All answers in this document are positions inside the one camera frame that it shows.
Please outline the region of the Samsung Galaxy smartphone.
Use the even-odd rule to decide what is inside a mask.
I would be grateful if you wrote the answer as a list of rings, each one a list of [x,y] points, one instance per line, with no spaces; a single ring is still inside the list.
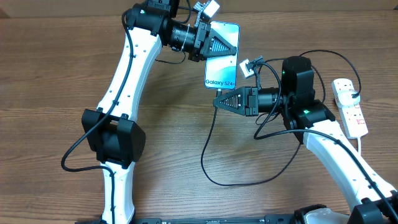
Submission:
[[[212,21],[210,57],[206,59],[204,85],[206,88],[233,90],[239,50],[238,24]]]

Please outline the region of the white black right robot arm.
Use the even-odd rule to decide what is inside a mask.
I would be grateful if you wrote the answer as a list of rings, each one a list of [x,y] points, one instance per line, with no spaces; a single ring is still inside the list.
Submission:
[[[215,108],[243,116],[280,113],[285,130],[314,153],[332,176],[350,215],[316,204],[294,211],[290,223],[397,223],[397,190],[371,168],[352,146],[333,113],[315,99],[316,73],[309,58],[292,56],[282,62],[276,88],[244,86],[218,95]]]

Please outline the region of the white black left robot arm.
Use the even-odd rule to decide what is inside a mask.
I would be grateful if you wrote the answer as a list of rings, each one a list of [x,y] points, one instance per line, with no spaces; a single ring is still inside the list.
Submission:
[[[133,173],[146,143],[137,112],[148,74],[168,46],[187,60],[205,63],[207,88],[236,86],[239,47],[237,24],[214,21],[215,1],[196,3],[194,24],[176,20],[178,1],[145,1],[122,17],[126,38],[112,82],[95,110],[81,118],[92,151],[104,175],[105,205],[101,223],[132,223]]]

